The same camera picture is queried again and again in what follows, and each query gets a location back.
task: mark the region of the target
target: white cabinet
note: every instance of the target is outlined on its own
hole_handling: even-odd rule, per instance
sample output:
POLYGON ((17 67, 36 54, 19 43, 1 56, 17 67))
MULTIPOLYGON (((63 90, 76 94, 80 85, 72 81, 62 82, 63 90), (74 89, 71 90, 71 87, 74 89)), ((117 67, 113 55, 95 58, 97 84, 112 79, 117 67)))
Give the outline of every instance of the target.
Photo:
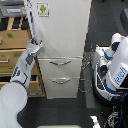
POLYGON ((31 30, 29 10, 32 10, 37 40, 44 43, 38 60, 47 98, 77 97, 91 0, 30 0, 31 8, 26 0, 24 3, 31 30), (61 78, 70 81, 49 81, 61 78))

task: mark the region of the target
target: floor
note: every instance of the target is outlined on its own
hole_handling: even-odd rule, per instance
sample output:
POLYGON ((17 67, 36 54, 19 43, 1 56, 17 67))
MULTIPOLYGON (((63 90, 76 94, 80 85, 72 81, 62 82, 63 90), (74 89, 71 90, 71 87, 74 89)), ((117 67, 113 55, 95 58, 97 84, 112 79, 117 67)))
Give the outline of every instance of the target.
MULTIPOLYGON (((120 12, 128 7, 128 0, 125 2, 105 0, 104 3, 98 1, 92 0, 85 55, 92 53, 96 44, 109 46, 111 36, 116 32, 127 35, 120 22, 120 12)), ((91 81, 90 67, 85 65, 83 67, 81 78, 91 81)), ((90 85, 90 82, 80 80, 82 90, 88 90, 90 85)), ((107 115, 108 112, 110 110, 106 108, 104 114, 107 115)), ((79 90, 77 99, 28 98, 25 109, 18 116, 18 122, 23 128, 45 125, 79 125, 83 128, 92 128, 91 115, 98 117, 101 128, 103 128, 106 118, 101 113, 101 106, 94 98, 93 91, 82 93, 79 90)))

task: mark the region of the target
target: drawer handle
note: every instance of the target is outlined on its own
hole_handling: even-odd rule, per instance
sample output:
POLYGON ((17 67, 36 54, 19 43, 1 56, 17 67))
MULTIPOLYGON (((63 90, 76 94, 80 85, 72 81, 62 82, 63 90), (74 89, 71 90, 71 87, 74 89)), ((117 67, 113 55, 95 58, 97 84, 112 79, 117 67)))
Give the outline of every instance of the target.
POLYGON ((8 72, 8 73, 0 73, 0 75, 12 75, 13 72, 8 72))
POLYGON ((53 61, 51 61, 50 63, 55 64, 55 65, 58 65, 58 66, 61 66, 61 65, 68 64, 68 63, 70 63, 70 62, 71 62, 71 60, 67 60, 67 61, 64 62, 64 63, 56 63, 56 62, 53 62, 53 61))
POLYGON ((57 84, 65 84, 65 83, 67 83, 67 82, 69 82, 69 81, 70 81, 69 79, 65 79, 65 81, 52 80, 52 82, 55 82, 55 83, 57 83, 57 84))
POLYGON ((0 61, 0 63, 8 63, 9 59, 5 60, 5 61, 0 61))

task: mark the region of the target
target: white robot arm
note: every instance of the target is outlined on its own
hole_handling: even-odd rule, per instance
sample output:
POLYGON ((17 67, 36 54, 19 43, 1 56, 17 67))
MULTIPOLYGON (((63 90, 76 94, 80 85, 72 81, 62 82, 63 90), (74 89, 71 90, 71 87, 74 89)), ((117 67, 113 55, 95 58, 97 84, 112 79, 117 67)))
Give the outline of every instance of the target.
POLYGON ((36 57, 42 50, 40 45, 30 40, 17 61, 13 75, 8 84, 0 90, 0 128, 21 128, 17 122, 17 114, 27 103, 26 89, 29 87, 31 70, 36 57))
POLYGON ((128 74, 128 37, 119 33, 112 36, 110 47, 97 47, 92 69, 94 94, 106 103, 118 103, 125 90, 128 74))

